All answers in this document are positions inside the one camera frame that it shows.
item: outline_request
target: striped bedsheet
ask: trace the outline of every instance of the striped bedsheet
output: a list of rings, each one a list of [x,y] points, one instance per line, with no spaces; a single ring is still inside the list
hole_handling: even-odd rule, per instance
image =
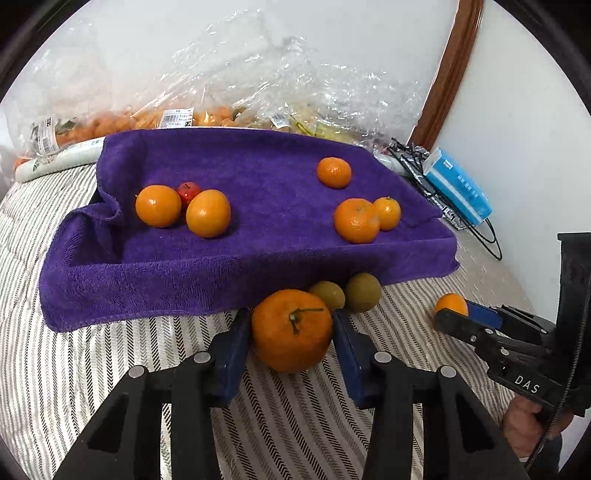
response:
[[[177,365],[226,330],[233,312],[154,317],[54,333],[41,314],[37,283],[47,248],[67,212],[88,203],[95,167],[16,184],[0,204],[0,436],[33,480],[50,479],[77,435],[133,365]],[[453,365],[496,421],[512,394],[485,375],[472,349],[432,331],[431,310],[455,291],[485,303],[530,309],[521,287],[468,234],[462,266],[445,278],[384,287],[379,305],[356,315],[356,328],[408,365]],[[229,408],[212,410],[217,454],[228,479],[361,478],[372,412],[346,394],[331,347],[316,368],[269,371],[253,355]],[[162,415],[161,476],[170,479],[170,408]],[[415,408],[413,479],[423,461],[421,410]]]

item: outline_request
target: green fruit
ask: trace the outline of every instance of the green fruit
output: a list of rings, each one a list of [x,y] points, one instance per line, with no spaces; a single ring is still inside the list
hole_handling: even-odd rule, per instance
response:
[[[352,312],[367,312],[374,308],[382,296],[382,286],[369,273],[358,273],[351,277],[345,287],[347,308]]]
[[[331,312],[345,306],[345,294],[342,288],[331,281],[319,281],[312,285],[308,293],[320,297]]]

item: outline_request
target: transparent plastic bag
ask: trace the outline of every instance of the transparent plastic bag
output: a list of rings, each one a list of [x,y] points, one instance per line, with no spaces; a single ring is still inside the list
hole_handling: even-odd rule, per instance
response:
[[[27,158],[46,157],[85,140],[130,129],[266,128],[372,148],[377,138],[410,135],[424,91],[387,72],[314,63],[298,37],[274,38],[261,11],[233,15],[171,55],[162,74],[129,105],[114,111],[92,24],[80,20],[66,41],[27,66],[37,103],[8,109],[15,145]],[[64,54],[76,68],[61,70]],[[68,82],[69,89],[60,88]],[[50,94],[42,98],[40,92]]]

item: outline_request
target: purple cloth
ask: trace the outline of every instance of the purple cloth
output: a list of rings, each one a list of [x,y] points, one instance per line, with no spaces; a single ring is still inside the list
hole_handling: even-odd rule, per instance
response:
[[[316,178],[323,157],[353,170],[347,188]],[[189,128],[124,132],[105,141],[93,203],[70,212],[39,282],[47,325],[66,332],[95,323],[251,307],[282,288],[319,280],[343,285],[366,271],[382,284],[447,275],[458,267],[453,233],[405,181],[359,147],[263,130]],[[150,228],[135,195],[150,184],[193,181],[223,191],[226,233],[193,235],[183,220]],[[333,226],[343,200],[390,195],[402,221],[369,245],[351,245]]]

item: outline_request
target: brown wooden trim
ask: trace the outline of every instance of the brown wooden trim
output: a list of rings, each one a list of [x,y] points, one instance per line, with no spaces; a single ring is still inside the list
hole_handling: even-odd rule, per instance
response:
[[[464,78],[480,25],[482,4],[483,0],[459,0],[456,20],[437,77],[411,136],[413,143],[427,150],[433,148]]]

